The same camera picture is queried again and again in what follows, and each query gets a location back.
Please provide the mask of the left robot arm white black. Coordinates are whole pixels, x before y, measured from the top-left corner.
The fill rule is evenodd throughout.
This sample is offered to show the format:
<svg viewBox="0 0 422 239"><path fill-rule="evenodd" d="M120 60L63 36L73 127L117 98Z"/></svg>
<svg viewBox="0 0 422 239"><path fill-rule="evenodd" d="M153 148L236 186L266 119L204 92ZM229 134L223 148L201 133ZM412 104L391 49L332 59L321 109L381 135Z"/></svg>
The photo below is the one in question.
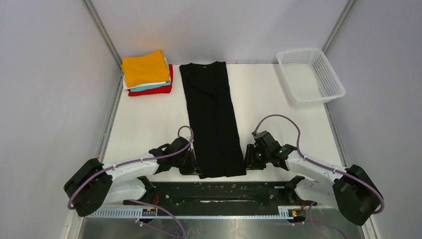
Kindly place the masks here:
<svg viewBox="0 0 422 239"><path fill-rule="evenodd" d="M154 192L147 177L173 167L188 173L194 171L192 143L193 139L180 136L136 159L111 164L89 159L64 185L68 209L85 217L110 203L138 200L150 204Z"/></svg>

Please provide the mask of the black t shirt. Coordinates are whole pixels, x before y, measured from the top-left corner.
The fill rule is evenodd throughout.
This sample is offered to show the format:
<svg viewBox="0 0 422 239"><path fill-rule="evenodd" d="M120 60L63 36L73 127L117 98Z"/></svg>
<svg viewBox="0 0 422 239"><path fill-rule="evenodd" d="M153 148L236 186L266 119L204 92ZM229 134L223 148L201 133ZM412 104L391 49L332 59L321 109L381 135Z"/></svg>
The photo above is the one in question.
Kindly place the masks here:
<svg viewBox="0 0 422 239"><path fill-rule="evenodd" d="M179 67L201 178L246 175L225 62Z"/></svg>

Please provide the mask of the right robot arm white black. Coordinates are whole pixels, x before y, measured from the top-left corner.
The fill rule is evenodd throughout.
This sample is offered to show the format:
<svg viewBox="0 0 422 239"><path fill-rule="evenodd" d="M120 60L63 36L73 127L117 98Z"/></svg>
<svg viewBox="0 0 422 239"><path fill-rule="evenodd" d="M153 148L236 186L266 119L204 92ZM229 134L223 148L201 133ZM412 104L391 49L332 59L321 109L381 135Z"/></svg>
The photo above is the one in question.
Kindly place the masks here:
<svg viewBox="0 0 422 239"><path fill-rule="evenodd" d="M296 173L283 189L269 193L271 202L321 203L358 226L381 206L381 193L360 166L346 168L309 159L296 146L281 145L267 131L255 134L254 140L246 146L246 169L263 170L270 163Z"/></svg>

